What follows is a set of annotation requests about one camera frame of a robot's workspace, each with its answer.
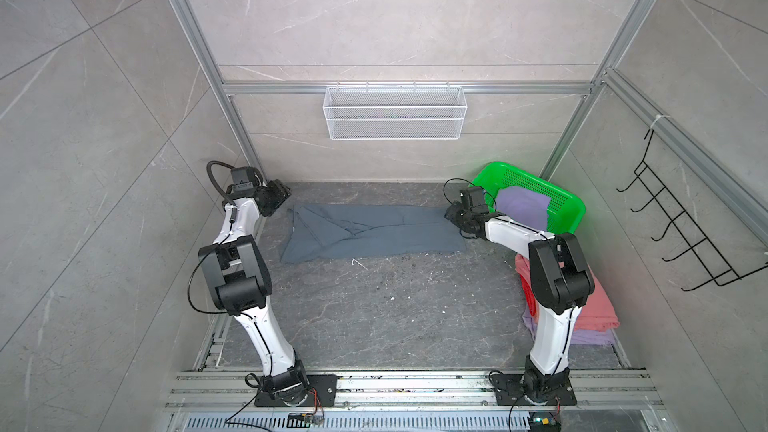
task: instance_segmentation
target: perforated basket wall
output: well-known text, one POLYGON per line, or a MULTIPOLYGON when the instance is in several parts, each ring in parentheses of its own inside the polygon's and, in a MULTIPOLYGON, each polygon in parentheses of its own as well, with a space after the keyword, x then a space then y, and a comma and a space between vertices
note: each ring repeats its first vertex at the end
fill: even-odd
POLYGON ((458 139, 467 101, 460 86, 329 87, 322 110, 333 140, 458 139))

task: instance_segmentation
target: robotic arm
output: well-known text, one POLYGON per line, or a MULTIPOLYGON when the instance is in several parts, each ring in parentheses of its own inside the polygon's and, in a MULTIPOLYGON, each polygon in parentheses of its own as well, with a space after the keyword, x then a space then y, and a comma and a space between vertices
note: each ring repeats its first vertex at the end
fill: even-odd
POLYGON ((272 279, 254 240, 256 220, 271 216, 290 190, 279 180, 264 184, 253 167, 227 167, 232 169, 230 189, 222 191, 212 179, 226 199, 224 224, 216 242, 202 247, 198 258, 214 305, 234 316, 254 343, 264 371, 262 389, 273 400, 297 406, 306 399, 310 383, 275 319, 272 279))
POLYGON ((482 187, 461 191, 446 218, 463 233, 474 234, 522 254, 531 263, 531 290, 540 317, 533 349, 525 360, 523 389, 534 404, 550 401, 568 379, 568 348, 576 318, 594 292, 590 273, 573 234, 551 234, 490 212, 482 187))

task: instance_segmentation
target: purple cloth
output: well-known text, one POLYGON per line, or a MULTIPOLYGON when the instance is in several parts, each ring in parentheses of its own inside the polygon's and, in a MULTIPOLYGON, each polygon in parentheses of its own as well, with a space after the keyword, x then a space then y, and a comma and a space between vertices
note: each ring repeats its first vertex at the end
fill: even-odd
POLYGON ((547 230, 550 197, 525 187, 503 188, 496 195, 496 210, 536 230, 547 230))
MULTIPOLYGON (((536 321, 531 316, 531 311, 528 307, 523 312, 523 323, 525 327, 531 331, 531 336, 536 339, 536 321)), ((591 331, 586 328, 574 329, 574 334, 571 337, 572 344, 581 345, 614 345, 614 335, 610 332, 610 329, 605 332, 591 331)))

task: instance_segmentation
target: black hook rack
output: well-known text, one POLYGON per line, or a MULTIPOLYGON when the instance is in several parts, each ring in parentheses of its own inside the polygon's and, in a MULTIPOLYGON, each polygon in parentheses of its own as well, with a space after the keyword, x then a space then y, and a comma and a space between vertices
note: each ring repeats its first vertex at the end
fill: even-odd
POLYGON ((618 192, 626 192, 626 191, 629 189, 629 187, 632 187, 632 185, 633 185, 635 182, 640 182, 640 183, 643 185, 643 187, 645 187, 645 189, 646 189, 646 190, 648 191, 648 193, 650 194, 650 200, 649 200, 648 202, 646 202, 646 203, 645 203, 645 205, 644 205, 644 206, 642 206, 642 207, 640 207, 638 210, 635 210, 635 209, 633 209, 633 208, 630 208, 630 210, 631 210, 632 212, 641 212, 643 209, 645 209, 646 207, 648 207, 648 205, 649 205, 649 204, 651 204, 652 202, 656 202, 656 203, 658 204, 658 207, 659 207, 659 208, 661 208, 662 212, 664 212, 664 214, 665 214, 665 215, 667 216, 667 218, 669 219, 669 222, 667 223, 667 227, 666 227, 666 228, 664 228, 664 232, 662 232, 661 236, 660 236, 660 237, 658 237, 658 238, 656 238, 656 237, 651 237, 651 240, 653 240, 654 242, 658 242, 658 241, 660 241, 661 239, 663 239, 663 238, 664 238, 664 236, 665 236, 665 235, 667 235, 667 232, 669 231, 670 227, 675 227, 675 230, 677 230, 677 233, 678 233, 678 234, 680 234, 680 236, 683 238, 683 240, 685 241, 686 245, 688 246, 688 248, 686 248, 685 250, 683 250, 681 253, 679 253, 679 254, 675 255, 674 257, 672 257, 672 258, 663 258, 663 257, 662 257, 662 258, 661 258, 661 260, 663 260, 663 261, 665 261, 665 262, 672 262, 673 260, 677 260, 678 258, 682 257, 682 256, 683 256, 683 255, 685 255, 687 252, 692 252, 694 255, 696 255, 696 259, 698 259, 698 261, 699 261, 699 263, 701 264, 701 266, 702 266, 702 267, 704 267, 704 270, 705 270, 705 271, 706 271, 706 273, 707 273, 707 274, 710 276, 710 279, 709 279, 709 280, 706 280, 706 281, 704 281, 704 282, 702 282, 702 283, 698 284, 696 287, 692 287, 692 288, 683 288, 683 287, 681 287, 681 289, 683 289, 685 292, 691 292, 691 291, 695 291, 695 290, 696 290, 696 289, 698 289, 699 287, 703 287, 703 286, 705 286, 706 284, 709 284, 710 282, 714 282, 715 284, 717 284, 717 286, 718 286, 718 287, 723 287, 723 286, 725 286, 725 285, 728 285, 728 284, 731 284, 731 283, 733 283, 733 282, 735 282, 735 281, 741 280, 741 279, 743 279, 743 278, 745 278, 745 277, 749 277, 750 275, 752 275, 752 274, 754 274, 754 273, 756 273, 756 272, 759 272, 759 271, 761 271, 761 270, 763 270, 763 269, 765 269, 765 268, 768 268, 768 262, 766 262, 766 264, 765 264, 765 265, 763 265, 763 267, 760 267, 760 268, 756 268, 756 269, 755 269, 755 270, 753 270, 752 272, 748 272, 748 273, 746 273, 746 274, 739 274, 738 272, 736 272, 736 270, 734 270, 734 267, 733 267, 733 266, 732 266, 732 265, 731 265, 731 264, 728 262, 728 260, 727 260, 727 259, 726 259, 726 258, 723 256, 723 254, 720 252, 720 250, 717 248, 717 246, 716 246, 716 245, 715 245, 715 244, 712 242, 712 240, 709 238, 709 236, 708 236, 707 234, 705 234, 705 233, 704 233, 704 231, 701 229, 701 227, 700 227, 700 226, 699 226, 699 224, 696 222, 696 220, 694 220, 694 218, 693 218, 693 217, 692 217, 692 216, 691 216, 691 215, 688 213, 688 211, 686 210, 686 208, 685 208, 685 207, 683 207, 683 204, 681 204, 681 203, 680 203, 680 201, 679 201, 679 200, 677 200, 677 197, 675 197, 675 195, 672 193, 672 191, 671 191, 671 190, 669 190, 669 189, 667 188, 667 186, 664 184, 664 182, 662 182, 662 181, 661 181, 661 179, 660 179, 660 178, 659 178, 659 177, 656 175, 656 172, 654 172, 654 170, 653 170, 652 168, 650 168, 650 166, 648 165, 648 163, 645 161, 645 158, 646 158, 646 156, 648 155, 648 148, 650 147, 650 141, 651 141, 651 139, 653 139, 653 138, 654 138, 654 130, 653 130, 653 129, 648 129, 648 132, 646 132, 646 133, 645 133, 645 137, 643 138, 643 140, 647 139, 647 140, 648 140, 648 143, 647 143, 647 144, 646 144, 646 146, 645 146, 645 152, 643 153, 643 159, 642 159, 642 160, 640 160, 640 163, 638 164, 638 166, 634 168, 634 171, 633 171, 633 174, 634 174, 634 178, 632 179, 632 182, 630 182, 628 186, 626 186, 626 187, 624 187, 624 188, 622 188, 622 189, 619 189, 619 188, 617 188, 616 190, 617 190, 618 192), (646 172, 648 172, 648 173, 652 174, 652 175, 653 175, 653 177, 655 177, 655 178, 656 178, 656 180, 658 181, 658 183, 659 183, 659 184, 661 184, 661 189, 659 189, 659 190, 658 190, 656 193, 654 193, 654 192, 652 192, 652 191, 650 190, 650 187, 648 187, 648 184, 647 184, 647 183, 646 183, 646 182, 643 180, 643 178, 641 177, 641 176, 642 176, 644 173, 646 173, 646 172), (659 194, 661 194, 661 193, 662 193, 663 191, 665 191, 665 190, 667 191, 667 193, 669 194, 669 196, 670 196, 670 197, 672 197, 672 199, 673 199, 673 200, 674 200, 674 201, 677 203, 677 205, 678 205, 678 206, 680 207, 680 209, 682 210, 682 212, 680 212, 679 214, 675 215, 674 217, 673 217, 673 216, 672 216, 672 215, 669 213, 669 211, 667 211, 667 209, 664 207, 664 205, 662 205, 662 203, 661 203, 661 202, 659 201, 659 199, 658 199, 658 196, 659 196, 659 194), (701 233, 701 235, 702 235, 702 236, 704 236, 704 238, 702 238, 701 240, 699 240, 698 242, 696 242, 696 243, 694 243, 694 244, 692 244, 692 243, 690 242, 690 240, 688 239, 688 237, 686 237, 686 236, 685 236, 685 234, 683 234, 683 231, 682 231, 682 230, 680 230, 680 227, 678 227, 678 226, 677 226, 677 223, 676 223, 677 219, 678 219, 678 218, 680 218, 680 217, 683 217, 683 216, 687 216, 687 217, 688 217, 688 219, 689 219, 689 220, 690 220, 690 221, 691 221, 691 222, 692 222, 692 223, 693 223, 693 224, 696 226, 696 228, 699 230, 699 232, 701 233), (704 263, 704 260, 701 258, 701 256, 699 255, 699 253, 698 253, 698 252, 696 252, 696 249, 695 249, 695 248, 696 248, 696 247, 698 247, 699 245, 702 245, 702 244, 704 244, 705 242, 708 242, 708 243, 709 243, 709 245, 711 245, 711 246, 712 246, 712 249, 714 249, 714 250, 715 250, 715 252, 717 252, 717 254, 720 256, 720 258, 721 258, 721 259, 723 259, 723 262, 724 262, 724 263, 726 264, 726 266, 727 266, 727 270, 725 270, 725 272, 721 272, 721 273, 719 273, 719 274, 715 274, 715 273, 712 273, 712 271, 710 270, 710 268, 709 268, 709 267, 707 267, 707 266, 706 266, 706 264, 704 263), (729 274, 729 273, 731 273, 731 272, 733 272, 733 273, 734 273, 734 275, 736 276, 735 278, 728 278, 728 279, 725 279, 725 282, 719 282, 719 281, 717 280, 717 279, 719 279, 719 278, 722 278, 722 277, 723 277, 725 274, 729 274))

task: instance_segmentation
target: stack of folded cloth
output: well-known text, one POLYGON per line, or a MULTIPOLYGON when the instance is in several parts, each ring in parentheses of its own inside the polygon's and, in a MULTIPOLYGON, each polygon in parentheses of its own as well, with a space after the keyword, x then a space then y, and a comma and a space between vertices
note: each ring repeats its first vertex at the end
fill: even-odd
MULTIPOLYGON (((523 281, 523 287, 527 287, 529 293, 531 290, 531 265, 525 257, 518 254, 514 258, 514 268, 520 274, 520 279, 523 281)), ((536 302, 533 302, 534 308, 536 308, 537 305, 536 302)), ((536 321, 538 320, 537 312, 538 311, 532 311, 530 308, 526 308, 523 313, 525 327, 531 331, 534 338, 536 337, 536 321)), ((581 309, 581 313, 576 319, 571 343, 597 345, 613 344, 614 335, 610 330, 618 326, 619 319, 616 317, 614 306, 608 299, 603 286, 600 285, 600 281, 595 277, 594 293, 589 296, 587 304, 581 309)))

